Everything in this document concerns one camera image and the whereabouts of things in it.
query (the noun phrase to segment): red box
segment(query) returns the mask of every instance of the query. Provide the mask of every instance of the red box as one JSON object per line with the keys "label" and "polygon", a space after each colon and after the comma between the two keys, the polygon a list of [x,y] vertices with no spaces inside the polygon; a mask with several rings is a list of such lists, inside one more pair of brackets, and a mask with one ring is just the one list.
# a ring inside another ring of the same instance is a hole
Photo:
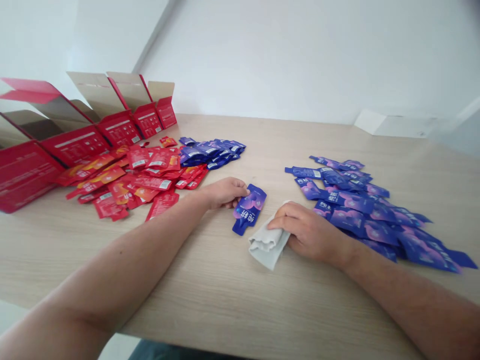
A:
{"label": "red box", "polygon": [[109,150],[92,121],[53,85],[46,81],[2,78],[14,90],[0,99],[26,102],[43,113],[20,110],[2,116],[68,167]]}
{"label": "red box", "polygon": [[148,91],[150,92],[151,97],[156,101],[156,113],[158,114],[161,126],[164,129],[177,123],[177,117],[175,116],[174,108],[172,107],[174,88],[174,82],[148,82]]}
{"label": "red box", "polygon": [[13,213],[53,189],[65,169],[36,141],[0,124],[0,211]]}
{"label": "red box", "polygon": [[102,73],[67,71],[101,121],[98,128],[114,146],[133,145],[140,141],[132,112],[118,95],[116,85]]}
{"label": "red box", "polygon": [[163,130],[156,109],[156,103],[145,85],[142,75],[108,71],[122,103],[133,113],[133,120],[143,137],[148,139]]}

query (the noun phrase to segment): hand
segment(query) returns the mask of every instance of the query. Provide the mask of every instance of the hand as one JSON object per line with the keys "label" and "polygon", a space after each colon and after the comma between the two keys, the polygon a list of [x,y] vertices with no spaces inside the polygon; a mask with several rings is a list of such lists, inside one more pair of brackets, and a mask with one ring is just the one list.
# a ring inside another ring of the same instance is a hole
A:
{"label": "hand", "polygon": [[288,202],[275,214],[268,229],[291,233],[288,245],[296,253],[343,269],[352,257],[355,240],[310,209]]}
{"label": "hand", "polygon": [[207,196],[210,202],[210,210],[221,207],[234,208],[242,197],[250,194],[247,185],[235,177],[226,177],[203,187],[200,191]]}

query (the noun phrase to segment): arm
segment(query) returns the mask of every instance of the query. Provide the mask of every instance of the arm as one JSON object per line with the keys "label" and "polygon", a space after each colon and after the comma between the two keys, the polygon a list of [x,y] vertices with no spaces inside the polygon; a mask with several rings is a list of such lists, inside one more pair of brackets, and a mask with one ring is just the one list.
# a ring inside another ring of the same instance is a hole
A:
{"label": "arm", "polygon": [[135,313],[209,209],[249,191],[229,177],[194,191],[119,237],[0,338],[1,359],[97,359]]}
{"label": "arm", "polygon": [[428,359],[480,359],[480,307],[391,262],[321,216],[289,202],[269,224],[290,233],[300,255],[328,263],[359,284]]}

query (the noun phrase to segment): light wood tabletop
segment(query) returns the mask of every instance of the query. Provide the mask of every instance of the light wood tabletop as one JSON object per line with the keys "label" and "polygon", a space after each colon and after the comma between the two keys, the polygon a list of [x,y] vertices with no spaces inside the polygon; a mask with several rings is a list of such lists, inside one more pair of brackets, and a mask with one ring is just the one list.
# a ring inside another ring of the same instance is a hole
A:
{"label": "light wood tabletop", "polygon": [[[237,140],[241,159],[210,171],[267,193],[258,226],[285,200],[309,208],[284,167],[318,168],[310,155],[366,164],[391,202],[434,221],[426,231],[480,264],[480,161],[425,139],[371,136],[349,125],[206,115],[177,116],[165,134],[197,141]],[[91,204],[57,188],[0,215],[0,299],[30,308],[119,235],[142,224],[150,205],[124,220],[98,219]],[[187,190],[177,190],[184,196]],[[122,330],[170,344],[259,359],[421,359],[380,306],[340,271],[285,248],[275,271],[249,254],[249,227],[232,232],[232,210],[210,211],[148,300]],[[480,271],[457,275],[400,261],[480,303]]]}

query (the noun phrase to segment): white cloth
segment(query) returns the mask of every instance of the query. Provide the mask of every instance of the white cloth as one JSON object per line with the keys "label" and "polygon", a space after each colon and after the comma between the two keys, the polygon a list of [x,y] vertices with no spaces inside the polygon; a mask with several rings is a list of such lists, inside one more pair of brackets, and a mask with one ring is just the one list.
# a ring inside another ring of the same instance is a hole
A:
{"label": "white cloth", "polygon": [[290,233],[282,229],[268,230],[267,225],[274,219],[272,215],[248,240],[250,254],[269,270],[274,270],[282,250],[290,237]]}

